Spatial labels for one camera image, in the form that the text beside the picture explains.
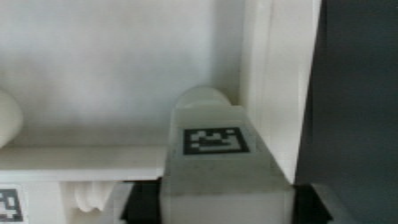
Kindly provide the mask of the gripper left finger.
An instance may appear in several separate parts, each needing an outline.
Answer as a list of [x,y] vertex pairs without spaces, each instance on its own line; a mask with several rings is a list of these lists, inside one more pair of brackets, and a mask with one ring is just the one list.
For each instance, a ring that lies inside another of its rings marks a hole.
[[133,184],[121,220],[126,224],[162,224],[160,181],[139,181]]

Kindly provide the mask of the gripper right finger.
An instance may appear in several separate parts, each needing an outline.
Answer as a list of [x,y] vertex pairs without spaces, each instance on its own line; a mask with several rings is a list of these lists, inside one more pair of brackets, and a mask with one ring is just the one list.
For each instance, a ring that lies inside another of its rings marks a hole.
[[331,221],[332,215],[313,185],[297,185],[291,224],[329,224]]

